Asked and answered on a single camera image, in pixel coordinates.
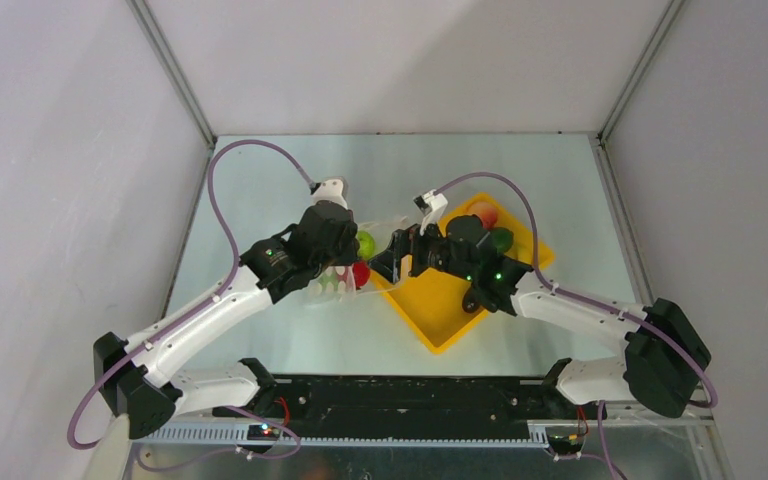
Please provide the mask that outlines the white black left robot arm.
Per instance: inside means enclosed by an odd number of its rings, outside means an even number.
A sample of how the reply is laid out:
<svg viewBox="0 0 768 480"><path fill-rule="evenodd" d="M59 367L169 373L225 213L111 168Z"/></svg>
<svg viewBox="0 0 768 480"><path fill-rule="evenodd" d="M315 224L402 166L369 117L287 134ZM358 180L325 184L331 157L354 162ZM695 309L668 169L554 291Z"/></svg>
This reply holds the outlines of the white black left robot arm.
<svg viewBox="0 0 768 480"><path fill-rule="evenodd" d="M256 359L219 370L184 364L242 320L305 289L329 267L358 259L358 227L342 203L317 200L299 222L252 245L229 278L126 339L107 333L93 345L95 377L112 413L126 416L132 440L193 411L242 407L264 416L276 403L275 380Z"/></svg>

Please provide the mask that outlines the purple eggplant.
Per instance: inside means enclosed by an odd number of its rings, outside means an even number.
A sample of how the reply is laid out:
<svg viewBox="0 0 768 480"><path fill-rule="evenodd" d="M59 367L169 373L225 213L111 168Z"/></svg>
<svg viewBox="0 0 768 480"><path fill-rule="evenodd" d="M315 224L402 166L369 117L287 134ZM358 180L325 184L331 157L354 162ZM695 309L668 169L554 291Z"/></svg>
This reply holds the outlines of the purple eggplant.
<svg viewBox="0 0 768 480"><path fill-rule="evenodd" d="M461 308L466 314L475 314L483 309L480 299L468 293L462 299Z"/></svg>

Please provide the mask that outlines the red apple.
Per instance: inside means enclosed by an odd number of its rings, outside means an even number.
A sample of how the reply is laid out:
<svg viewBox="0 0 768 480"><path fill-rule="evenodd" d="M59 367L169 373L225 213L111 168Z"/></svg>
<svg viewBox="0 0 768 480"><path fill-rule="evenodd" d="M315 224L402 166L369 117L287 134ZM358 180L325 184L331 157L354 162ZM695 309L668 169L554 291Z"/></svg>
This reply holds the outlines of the red apple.
<svg viewBox="0 0 768 480"><path fill-rule="evenodd" d="M368 265L363 262L356 262L351 267L352 275L354 278L355 288L362 289L367 285L371 277L371 270Z"/></svg>

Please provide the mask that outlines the clear zip top bag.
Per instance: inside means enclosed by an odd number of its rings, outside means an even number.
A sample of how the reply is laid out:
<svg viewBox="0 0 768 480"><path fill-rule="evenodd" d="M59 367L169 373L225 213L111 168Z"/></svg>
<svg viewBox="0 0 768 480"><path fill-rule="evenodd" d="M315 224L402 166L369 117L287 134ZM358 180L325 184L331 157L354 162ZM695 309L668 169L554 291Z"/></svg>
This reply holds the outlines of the clear zip top bag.
<svg viewBox="0 0 768 480"><path fill-rule="evenodd" d="M305 289L306 303L320 306L331 302L348 302L358 296L396 289L401 281L391 283L374 272L368 261L384 251L395 230L408 226L406 216L360 223L357 233L359 260L351 266L328 267Z"/></svg>

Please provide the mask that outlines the bumpy green custard apple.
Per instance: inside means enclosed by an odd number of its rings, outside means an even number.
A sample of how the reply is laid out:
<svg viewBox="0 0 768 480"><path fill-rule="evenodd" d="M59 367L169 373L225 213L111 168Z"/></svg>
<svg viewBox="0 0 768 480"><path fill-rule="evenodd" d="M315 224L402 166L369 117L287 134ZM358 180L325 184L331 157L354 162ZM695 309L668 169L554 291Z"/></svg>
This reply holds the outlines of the bumpy green custard apple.
<svg viewBox="0 0 768 480"><path fill-rule="evenodd" d="M358 256L363 261L371 260L376 254L377 243L374 236L365 231L359 230L356 234L358 242Z"/></svg>

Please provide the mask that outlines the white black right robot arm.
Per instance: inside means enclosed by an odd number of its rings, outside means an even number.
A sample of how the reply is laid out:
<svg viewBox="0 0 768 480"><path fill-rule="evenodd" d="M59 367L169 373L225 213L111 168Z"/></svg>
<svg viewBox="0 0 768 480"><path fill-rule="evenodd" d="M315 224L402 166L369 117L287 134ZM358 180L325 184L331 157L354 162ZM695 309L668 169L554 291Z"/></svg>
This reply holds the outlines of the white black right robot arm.
<svg viewBox="0 0 768 480"><path fill-rule="evenodd" d="M553 365L541 392L553 417L566 418L598 401L636 401L667 418L703 404L693 394L711 354L680 306L663 298L641 305L566 290L501 252L475 216L459 216L444 229L430 224L396 230L370 267L391 283L433 269L466 281L474 301L490 312L541 320L609 348L607 358Z"/></svg>

